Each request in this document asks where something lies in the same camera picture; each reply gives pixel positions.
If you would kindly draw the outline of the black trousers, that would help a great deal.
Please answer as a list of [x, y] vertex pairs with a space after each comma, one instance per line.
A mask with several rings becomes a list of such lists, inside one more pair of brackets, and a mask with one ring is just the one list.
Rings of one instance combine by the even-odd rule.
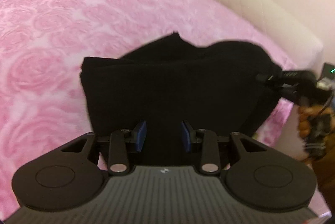
[[119, 59], [86, 57], [81, 67], [93, 131], [147, 124], [138, 163], [182, 165], [187, 161], [181, 123], [227, 136], [251, 136], [270, 116], [279, 95], [257, 75], [279, 75], [280, 66], [249, 42], [196, 47], [177, 33]]

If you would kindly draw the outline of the pink floral blanket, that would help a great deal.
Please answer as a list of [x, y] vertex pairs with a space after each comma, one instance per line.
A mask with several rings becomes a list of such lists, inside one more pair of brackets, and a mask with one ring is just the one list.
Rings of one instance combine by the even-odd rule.
[[1, 0], [1, 219], [19, 207], [11, 179], [20, 166], [91, 130], [83, 59], [118, 58], [174, 31], [197, 46], [251, 41], [295, 67], [215, 0]]

